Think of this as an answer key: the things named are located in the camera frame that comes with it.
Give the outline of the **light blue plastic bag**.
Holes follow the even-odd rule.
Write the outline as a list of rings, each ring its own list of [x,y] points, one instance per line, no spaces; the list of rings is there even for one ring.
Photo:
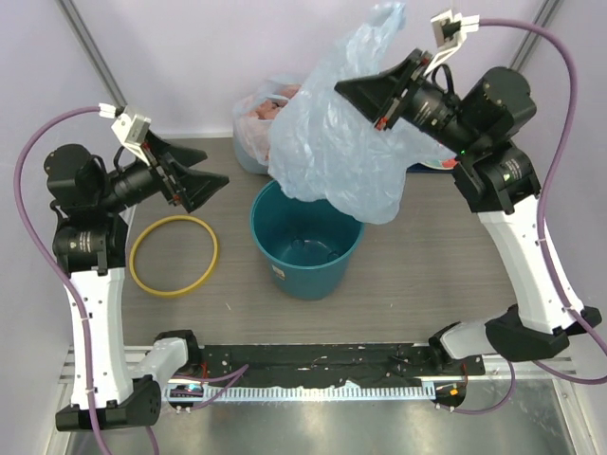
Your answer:
[[[405,121],[375,130],[334,89],[341,80],[376,74],[404,25],[404,4],[374,6],[365,22],[317,62],[274,119],[268,172],[286,196],[325,199],[363,223],[386,224],[398,214],[411,166],[455,156]]]

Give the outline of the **teal trash bin yellow rim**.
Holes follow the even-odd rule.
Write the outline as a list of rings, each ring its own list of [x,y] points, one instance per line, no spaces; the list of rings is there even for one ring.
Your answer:
[[[324,199],[287,197],[274,180],[256,195],[249,227],[275,284],[300,300],[321,300],[338,288],[365,229]]]

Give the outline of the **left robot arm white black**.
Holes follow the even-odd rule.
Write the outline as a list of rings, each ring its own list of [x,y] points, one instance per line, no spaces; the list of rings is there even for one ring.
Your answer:
[[[129,226],[121,214],[160,193],[187,212],[202,207],[229,183],[223,174],[197,171],[201,150],[147,133],[143,159],[107,171],[83,145],[66,144],[44,163],[58,216],[52,264],[58,266],[72,315],[75,383],[70,403],[55,417],[59,431],[153,426],[172,376],[195,376],[202,354],[194,333],[160,333],[151,351],[129,369],[121,297]]]

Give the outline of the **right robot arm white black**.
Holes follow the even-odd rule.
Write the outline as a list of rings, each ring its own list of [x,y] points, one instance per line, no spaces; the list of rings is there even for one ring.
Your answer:
[[[456,322],[430,340],[434,371],[452,373],[463,358],[497,354],[512,362],[551,358],[602,321],[583,304],[558,264],[547,264],[548,230],[537,222],[541,184],[513,136],[536,112],[526,79],[496,66],[465,97],[440,86],[431,57],[413,51],[376,75],[337,82],[335,90],[376,129],[405,120],[453,151],[454,184],[498,249],[516,300],[496,318]]]

